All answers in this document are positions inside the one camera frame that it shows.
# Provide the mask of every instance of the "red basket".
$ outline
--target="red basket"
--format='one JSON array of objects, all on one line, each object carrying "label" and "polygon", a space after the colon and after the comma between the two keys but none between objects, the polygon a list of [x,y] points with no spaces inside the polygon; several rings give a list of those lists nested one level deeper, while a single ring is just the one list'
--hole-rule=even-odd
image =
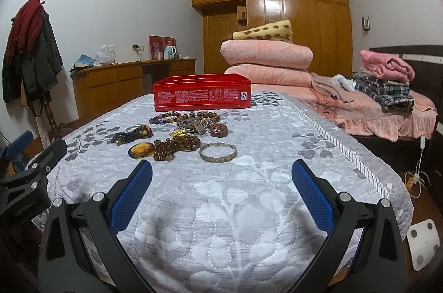
[{"label": "red basket", "polygon": [[249,108],[251,81],[239,74],[169,77],[155,83],[157,112]]}]

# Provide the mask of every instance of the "gray floral bedspread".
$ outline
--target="gray floral bedspread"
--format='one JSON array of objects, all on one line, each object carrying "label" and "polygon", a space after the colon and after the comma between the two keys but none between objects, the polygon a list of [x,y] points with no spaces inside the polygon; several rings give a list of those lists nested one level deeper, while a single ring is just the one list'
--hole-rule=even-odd
[{"label": "gray floral bedspread", "polygon": [[[134,264],[160,292],[280,292],[313,259],[326,234],[319,231],[290,179],[303,158],[337,191],[357,201],[391,200],[404,238],[413,206],[400,177],[354,138],[298,100],[254,92],[249,109],[218,110],[238,156],[207,163],[196,152],[170,162],[149,158],[154,177],[128,228],[118,238]],[[65,138],[68,154],[48,176],[51,199],[88,200],[127,177],[138,161],[132,144],[107,140],[117,131],[156,115],[151,95],[103,115]],[[166,139],[174,124],[152,126],[151,139]],[[202,142],[217,138],[206,134]],[[209,148],[208,154],[225,154]],[[46,215],[35,218],[44,228]],[[353,237],[343,259],[352,258]],[[88,244],[105,276],[100,257]]]}]

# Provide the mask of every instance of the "headboard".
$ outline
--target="headboard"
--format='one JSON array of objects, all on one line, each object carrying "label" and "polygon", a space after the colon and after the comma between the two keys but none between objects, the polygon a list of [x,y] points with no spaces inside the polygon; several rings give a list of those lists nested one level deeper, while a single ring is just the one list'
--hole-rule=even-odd
[{"label": "headboard", "polygon": [[432,99],[438,113],[443,114],[443,46],[397,46],[370,50],[398,54],[415,70],[411,89]]}]

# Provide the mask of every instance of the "black jacket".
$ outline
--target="black jacket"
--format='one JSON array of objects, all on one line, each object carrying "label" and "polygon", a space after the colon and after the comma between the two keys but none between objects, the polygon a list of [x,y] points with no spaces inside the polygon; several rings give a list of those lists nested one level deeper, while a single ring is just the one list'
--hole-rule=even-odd
[{"label": "black jacket", "polygon": [[22,77],[28,102],[39,99],[58,83],[56,74],[61,71],[62,65],[49,15],[44,11],[42,28],[32,56],[16,54],[12,64],[6,64],[3,58],[3,100],[8,103],[21,96]]}]

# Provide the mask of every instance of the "red sweater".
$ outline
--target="red sweater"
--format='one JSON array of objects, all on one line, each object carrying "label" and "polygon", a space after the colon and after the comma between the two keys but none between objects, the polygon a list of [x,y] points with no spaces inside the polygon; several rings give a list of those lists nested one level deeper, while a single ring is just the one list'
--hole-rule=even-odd
[{"label": "red sweater", "polygon": [[7,40],[5,59],[11,64],[16,53],[32,55],[35,40],[40,34],[43,23],[43,6],[40,0],[28,0],[20,8]]}]

